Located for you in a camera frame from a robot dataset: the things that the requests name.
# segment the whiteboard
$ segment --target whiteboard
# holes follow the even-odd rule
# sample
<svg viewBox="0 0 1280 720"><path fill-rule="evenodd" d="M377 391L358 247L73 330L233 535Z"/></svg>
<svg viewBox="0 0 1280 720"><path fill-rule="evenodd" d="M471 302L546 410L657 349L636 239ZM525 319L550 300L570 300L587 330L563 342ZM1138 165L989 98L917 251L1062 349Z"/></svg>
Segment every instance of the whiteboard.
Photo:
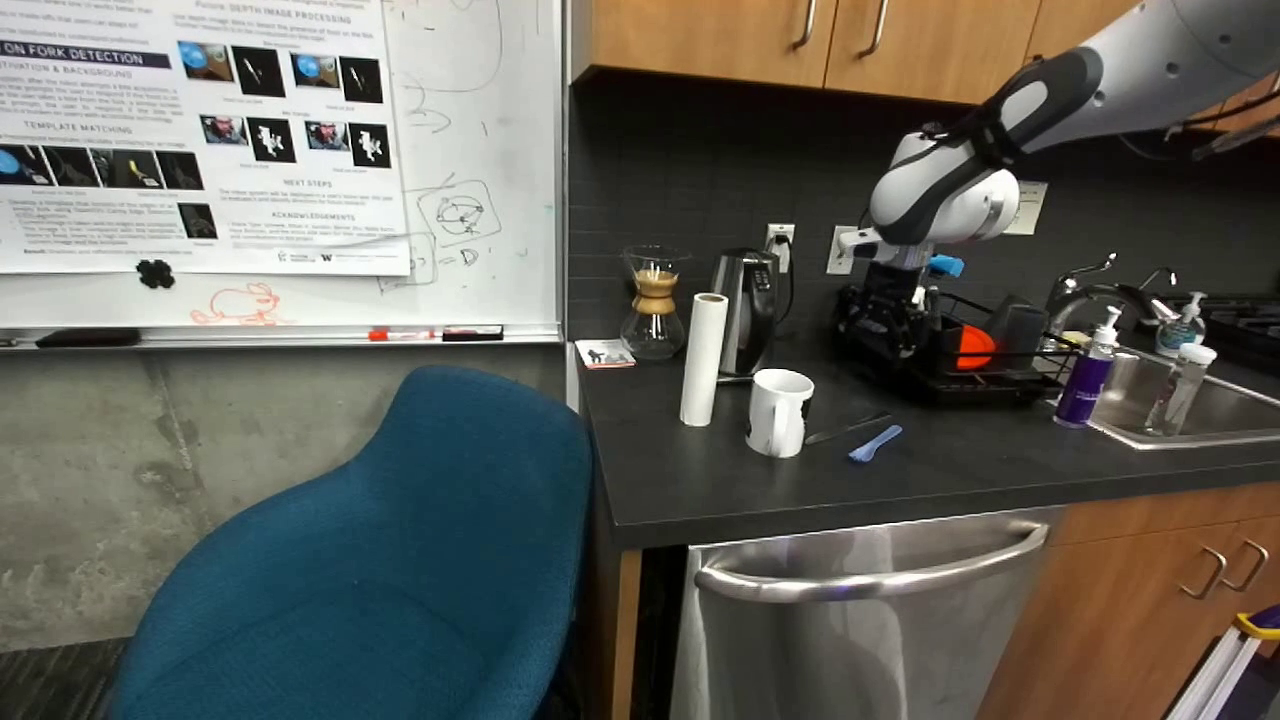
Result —
<svg viewBox="0 0 1280 720"><path fill-rule="evenodd" d="M0 275L0 330L146 342L563 336L559 0L380 0L410 275Z"/></svg>

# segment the sink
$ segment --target sink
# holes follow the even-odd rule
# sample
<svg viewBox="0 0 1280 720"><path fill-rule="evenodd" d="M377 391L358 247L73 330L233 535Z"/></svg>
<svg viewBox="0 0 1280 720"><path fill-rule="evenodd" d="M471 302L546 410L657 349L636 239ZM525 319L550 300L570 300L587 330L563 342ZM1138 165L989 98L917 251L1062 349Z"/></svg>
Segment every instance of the sink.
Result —
<svg viewBox="0 0 1280 720"><path fill-rule="evenodd" d="M1089 429L1138 453L1280 441L1280 398L1220 377L1205 377L1182 435L1147 433L1152 402L1167 394L1167 370L1167 358L1126 349Z"/></svg>

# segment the coffee maker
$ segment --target coffee maker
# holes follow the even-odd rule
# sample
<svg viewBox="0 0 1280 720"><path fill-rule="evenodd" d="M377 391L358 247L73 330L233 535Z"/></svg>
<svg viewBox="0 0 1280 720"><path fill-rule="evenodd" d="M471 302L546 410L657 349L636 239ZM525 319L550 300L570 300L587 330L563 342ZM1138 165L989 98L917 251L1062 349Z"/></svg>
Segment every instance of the coffee maker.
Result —
<svg viewBox="0 0 1280 720"><path fill-rule="evenodd" d="M757 247L733 247L722 257L714 287L727 297L722 382L754 378L779 319L776 259Z"/></svg>

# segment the backsplash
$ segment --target backsplash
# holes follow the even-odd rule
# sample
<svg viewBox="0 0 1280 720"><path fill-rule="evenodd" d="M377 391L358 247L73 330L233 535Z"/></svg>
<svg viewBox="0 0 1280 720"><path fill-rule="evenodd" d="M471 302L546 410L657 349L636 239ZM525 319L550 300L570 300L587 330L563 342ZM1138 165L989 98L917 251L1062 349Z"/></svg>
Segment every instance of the backsplash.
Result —
<svg viewBox="0 0 1280 720"><path fill-rule="evenodd" d="M830 336L846 281L824 275L831 223L863 223L863 205L898 139L963 106L607 74L571 91L570 174L570 330L616 336L627 313L627 244L687 251L687 292L714 285L726 247L759 244L767 221L796 223L796 313L776 336L814 349ZM1046 300L1078 263L1122 251L1115 281L1178 269L1183 287L1277 292L1277 148L1225 158L1146 158L1122 139L1051 148L1020 166L1048 178L1036 236L949 247L970 257L956 292Z"/></svg>

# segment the teal chair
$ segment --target teal chair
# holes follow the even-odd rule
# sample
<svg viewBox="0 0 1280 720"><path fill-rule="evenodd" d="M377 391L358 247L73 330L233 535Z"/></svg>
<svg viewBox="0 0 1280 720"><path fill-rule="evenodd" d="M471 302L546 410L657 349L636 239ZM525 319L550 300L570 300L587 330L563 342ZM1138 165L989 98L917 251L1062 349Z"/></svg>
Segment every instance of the teal chair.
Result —
<svg viewBox="0 0 1280 720"><path fill-rule="evenodd" d="M575 608L594 466L559 398L414 370L358 459L181 561L111 716L536 716Z"/></svg>

